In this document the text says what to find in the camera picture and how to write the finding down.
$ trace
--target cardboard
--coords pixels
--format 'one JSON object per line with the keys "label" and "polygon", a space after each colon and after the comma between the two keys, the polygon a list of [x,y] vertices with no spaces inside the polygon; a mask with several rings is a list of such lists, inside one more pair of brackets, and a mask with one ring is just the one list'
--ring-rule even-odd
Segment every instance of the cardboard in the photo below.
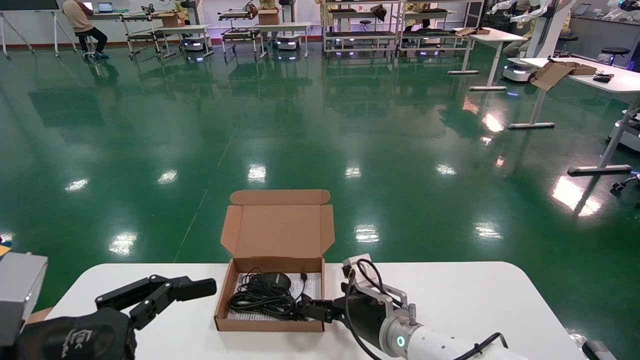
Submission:
{"label": "cardboard", "polygon": [[548,62],[533,74],[530,82],[541,89],[549,91],[573,70],[573,67],[565,66],[561,62]]}
{"label": "cardboard", "polygon": [[232,205],[220,242],[233,255],[214,313],[218,331],[321,332],[319,321],[253,321],[228,319],[227,302],[236,292],[238,274],[319,272],[324,298],[324,253],[333,245],[333,206],[326,190],[241,190]]}
{"label": "cardboard", "polygon": [[187,15],[183,12],[159,13],[156,16],[162,20],[162,26],[165,28],[181,28],[186,26],[185,20]]}
{"label": "cardboard", "polygon": [[490,33],[491,31],[489,29],[483,29],[483,28],[477,28],[477,29],[463,28],[456,31],[456,35],[458,35],[459,37],[465,37],[467,35],[473,35],[473,34],[488,35]]}
{"label": "cardboard", "polygon": [[260,25],[279,25],[280,17],[278,11],[280,9],[258,10],[258,24]]}

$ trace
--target glossy epoxy floor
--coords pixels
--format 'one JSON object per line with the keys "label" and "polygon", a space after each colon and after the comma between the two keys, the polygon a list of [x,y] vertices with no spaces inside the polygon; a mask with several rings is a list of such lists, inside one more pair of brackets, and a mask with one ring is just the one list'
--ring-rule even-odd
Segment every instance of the glossy epoxy floor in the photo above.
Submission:
{"label": "glossy epoxy floor", "polygon": [[639,193],[608,192],[624,176],[566,175],[597,161],[624,99],[564,81],[541,114],[557,127],[513,132],[534,88],[467,91],[493,49],[455,78],[461,58],[327,60],[313,45],[226,65],[219,51],[162,66],[112,49],[99,73],[70,52],[0,59],[0,233],[49,256],[38,307],[101,263],[226,262],[235,190],[325,188],[328,261],[508,261],[577,342],[635,358]]}

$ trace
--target table leg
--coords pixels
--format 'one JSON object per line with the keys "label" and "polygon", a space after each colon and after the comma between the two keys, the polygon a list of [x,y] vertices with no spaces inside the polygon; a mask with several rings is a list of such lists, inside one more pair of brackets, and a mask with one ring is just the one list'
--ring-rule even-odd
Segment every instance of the table leg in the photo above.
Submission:
{"label": "table leg", "polygon": [[465,75],[465,74],[477,74],[478,70],[467,70],[469,63],[469,53],[471,52],[471,38],[467,38],[467,47],[465,48],[465,59],[462,61],[462,70],[460,71],[447,71],[448,75]]}
{"label": "table leg", "polygon": [[536,105],[533,108],[533,114],[531,114],[531,120],[528,124],[509,124],[507,125],[507,129],[541,129],[544,127],[555,127],[556,125],[553,122],[538,122],[538,115],[540,115],[540,110],[542,109],[542,103],[545,102],[545,98],[547,97],[547,91],[545,89],[538,90],[538,100],[536,100]]}
{"label": "table leg", "polygon": [[260,54],[260,59],[262,59],[267,55],[267,52],[264,50],[264,36],[262,36],[262,34],[265,34],[265,33],[260,33],[260,48],[262,49],[262,53]]}
{"label": "table leg", "polygon": [[633,170],[630,165],[607,165],[613,156],[613,152],[616,150],[622,135],[625,133],[625,129],[628,127],[629,122],[637,110],[640,108],[640,96],[636,97],[627,109],[627,112],[622,116],[620,126],[616,128],[616,133],[611,137],[611,141],[607,145],[604,153],[600,157],[600,162],[596,167],[570,167],[567,170],[567,174],[571,176],[584,176],[584,175],[613,175],[613,174],[628,174]]}
{"label": "table leg", "polygon": [[498,43],[498,48],[495,51],[493,57],[493,64],[491,65],[491,71],[489,72],[489,78],[486,80],[486,86],[470,86],[471,91],[482,90],[507,90],[506,86],[494,86],[493,79],[495,78],[495,70],[498,68],[498,62],[500,61],[500,54],[502,53],[502,42]]}
{"label": "table leg", "polygon": [[309,28],[305,27],[305,57],[309,56]]}

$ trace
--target white desk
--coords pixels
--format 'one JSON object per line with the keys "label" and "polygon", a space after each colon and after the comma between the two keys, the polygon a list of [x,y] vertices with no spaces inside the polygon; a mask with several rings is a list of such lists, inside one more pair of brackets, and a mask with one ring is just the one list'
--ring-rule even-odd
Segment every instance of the white desk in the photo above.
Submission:
{"label": "white desk", "polygon": [[[619,69],[617,67],[612,67],[605,65],[603,63],[596,63],[593,61],[583,60],[580,58],[555,58],[555,61],[574,61],[577,63],[589,65],[597,68],[598,70],[603,70],[605,74],[614,74],[613,79],[607,84],[599,83],[593,80],[592,75],[583,75],[583,76],[567,76],[569,79],[578,81],[579,83],[583,83],[589,86],[592,86],[597,89],[604,90],[606,92],[613,93],[637,93],[640,94],[640,74],[637,72]],[[547,63],[546,58],[523,58],[520,59],[521,62],[532,65],[537,68],[541,68],[545,66]],[[540,110],[542,109],[542,103],[547,96],[547,91],[544,89],[538,89],[538,100],[536,101],[536,105],[533,109],[533,114],[531,115],[531,120],[528,124],[509,124],[508,129],[540,129],[544,127],[554,127],[556,126],[553,122],[538,122],[538,115],[540,115]],[[611,141],[609,142],[606,150],[600,157],[600,161],[597,166],[590,167],[570,167],[567,173],[572,176],[581,176],[581,175],[606,175],[606,174],[626,174],[631,172],[632,167],[630,165],[607,165],[609,164],[609,160],[611,160],[611,156],[613,152],[616,150],[618,143],[620,143],[620,139],[625,132],[625,128],[628,127],[629,120],[631,120],[631,116],[627,114],[635,114],[637,110],[640,108],[640,95],[638,95],[630,104],[627,109],[627,112],[622,116],[622,121],[620,122],[620,126],[616,127],[615,135],[611,136]]]}
{"label": "white desk", "polygon": [[[386,284],[405,290],[418,320],[452,336],[484,340],[502,332],[509,348],[530,360],[584,360],[529,278],[507,263],[378,263]],[[326,298],[344,296],[341,264],[327,264]],[[47,318],[95,311],[94,299],[152,274],[224,278],[227,264],[105,264],[87,270]],[[218,332],[212,315],[218,296],[174,302],[136,331],[139,360],[262,359],[370,360],[341,323],[324,333]],[[376,349],[374,352],[383,359]]]}
{"label": "white desk", "polygon": [[164,54],[163,57],[168,58],[169,56],[175,55],[175,53],[172,53],[171,50],[169,49],[169,41],[167,41],[166,36],[179,35],[179,34],[203,34],[204,54],[202,55],[202,57],[206,58],[207,56],[212,55],[213,49],[209,47],[209,42],[207,41],[207,29],[210,27],[211,27],[210,24],[200,24],[200,25],[185,25],[179,28],[166,28],[164,26],[161,28],[157,28],[156,31],[161,31],[162,34],[164,34],[163,38],[164,38],[164,46],[166,47],[166,54]]}
{"label": "white desk", "polygon": [[256,28],[260,29],[260,47],[262,48],[262,54],[260,54],[260,59],[262,59],[267,52],[264,50],[264,39],[262,33],[266,33],[268,31],[282,31],[287,32],[291,31],[294,33],[296,31],[304,31],[305,32],[305,57],[309,56],[309,28],[311,27],[311,22],[284,22],[282,24],[277,25],[256,25]]}
{"label": "white desk", "polygon": [[[486,35],[477,35],[477,34],[473,34],[473,35],[469,35],[470,39],[476,40],[476,41],[480,41],[480,42],[484,42],[484,43],[488,43],[488,42],[496,42],[497,44],[497,49],[495,50],[495,56],[493,57],[493,63],[491,65],[491,71],[489,72],[489,78],[486,80],[486,86],[470,86],[469,90],[506,90],[507,87],[506,86],[493,86],[493,79],[495,77],[495,71],[498,67],[498,61],[500,60],[500,54],[502,53],[502,45],[505,42],[514,42],[514,41],[524,41],[527,40],[527,38],[524,37],[520,37],[518,35],[514,35],[514,34],[509,34],[509,33],[505,33],[504,31],[500,31],[500,30],[496,30],[496,29],[492,29],[492,28],[483,28],[483,29],[487,29],[490,31],[489,34]],[[469,42],[467,43],[467,48],[470,49],[470,43],[471,41],[469,40]],[[448,74],[449,75],[459,75],[459,74],[477,74],[478,71],[477,70],[467,70],[467,62],[468,62],[468,51],[465,53],[465,59],[463,60],[462,63],[462,70],[461,71],[449,71]]]}

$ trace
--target black computer mouse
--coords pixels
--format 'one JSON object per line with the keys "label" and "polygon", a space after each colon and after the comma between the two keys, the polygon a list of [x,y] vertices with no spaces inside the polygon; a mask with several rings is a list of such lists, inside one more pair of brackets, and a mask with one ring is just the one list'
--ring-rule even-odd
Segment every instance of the black computer mouse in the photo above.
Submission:
{"label": "black computer mouse", "polygon": [[282,272],[265,272],[258,276],[268,287],[278,286],[287,290],[291,288],[291,279]]}

